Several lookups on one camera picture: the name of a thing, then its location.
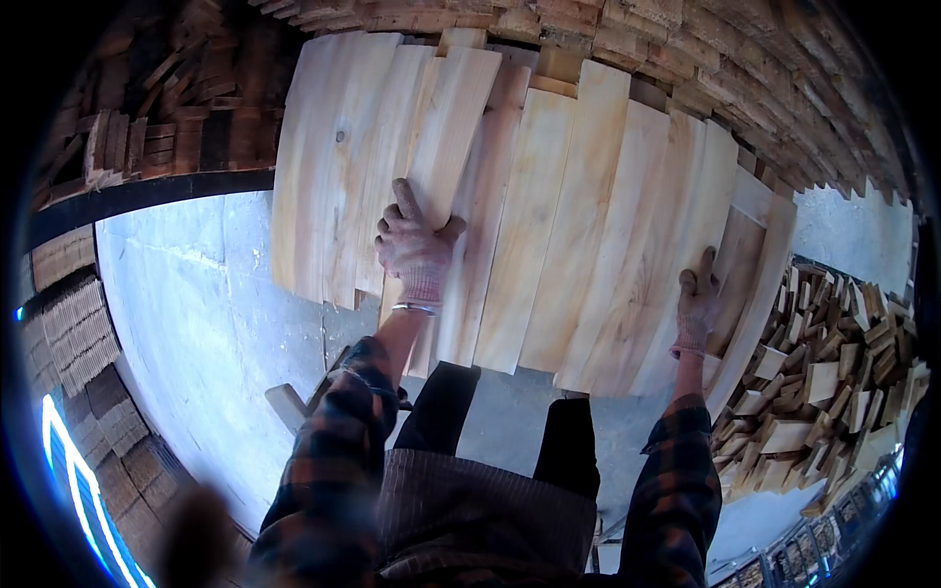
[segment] black metal beam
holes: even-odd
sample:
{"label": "black metal beam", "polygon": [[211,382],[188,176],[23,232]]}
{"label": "black metal beam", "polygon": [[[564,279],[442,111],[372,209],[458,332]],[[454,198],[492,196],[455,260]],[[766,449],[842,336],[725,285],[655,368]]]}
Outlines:
{"label": "black metal beam", "polygon": [[274,185],[274,170],[263,169],[168,176],[88,192],[32,214],[26,233],[26,250],[109,216],[204,196],[271,190]]}

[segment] bracelet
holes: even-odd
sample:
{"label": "bracelet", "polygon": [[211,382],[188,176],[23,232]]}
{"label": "bracelet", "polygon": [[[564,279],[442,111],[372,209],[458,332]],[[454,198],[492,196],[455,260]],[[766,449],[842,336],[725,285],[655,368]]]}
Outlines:
{"label": "bracelet", "polygon": [[422,306],[421,304],[415,304],[413,302],[400,302],[399,304],[392,305],[393,310],[402,309],[402,310],[422,310],[428,316],[438,316],[438,312],[431,308]]}

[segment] work glove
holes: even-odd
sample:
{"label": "work glove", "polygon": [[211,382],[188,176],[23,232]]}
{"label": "work glove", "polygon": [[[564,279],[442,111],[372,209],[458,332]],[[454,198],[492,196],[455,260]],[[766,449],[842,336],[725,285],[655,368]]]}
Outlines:
{"label": "work glove", "polygon": [[712,332],[719,314],[719,279],[712,274],[715,247],[707,247],[699,262],[699,274],[684,269],[679,272],[679,306],[677,308],[677,340],[670,355],[691,353],[701,358],[706,354],[706,336]]}
{"label": "work glove", "polygon": [[402,280],[403,291],[397,304],[437,311],[455,242],[467,223],[452,216],[441,230],[432,230],[406,179],[393,180],[392,192],[395,204],[383,211],[375,238],[379,263],[387,274]]}

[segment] leg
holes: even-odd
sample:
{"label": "leg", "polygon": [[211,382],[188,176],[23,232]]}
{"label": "leg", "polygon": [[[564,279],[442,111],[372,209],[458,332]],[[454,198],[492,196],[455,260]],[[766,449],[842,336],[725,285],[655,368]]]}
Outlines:
{"label": "leg", "polygon": [[402,424],[395,449],[454,456],[479,379],[480,368],[476,366],[439,363]]}
{"label": "leg", "polygon": [[595,430],[587,398],[560,399],[549,407],[533,479],[598,498],[601,474],[595,459]]}

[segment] plaid shirt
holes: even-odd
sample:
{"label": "plaid shirt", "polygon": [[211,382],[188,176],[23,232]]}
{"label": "plaid shirt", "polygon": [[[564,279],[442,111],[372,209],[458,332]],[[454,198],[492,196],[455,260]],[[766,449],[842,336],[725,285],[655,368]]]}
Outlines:
{"label": "plaid shirt", "polygon": [[[389,359],[365,337],[301,429],[278,494],[249,557],[253,585],[373,586],[375,505],[383,448],[398,415]],[[630,501],[618,575],[583,584],[704,586],[706,551],[722,505],[710,454],[710,415],[699,395],[667,407]],[[546,583],[500,570],[444,569],[409,585]]]}

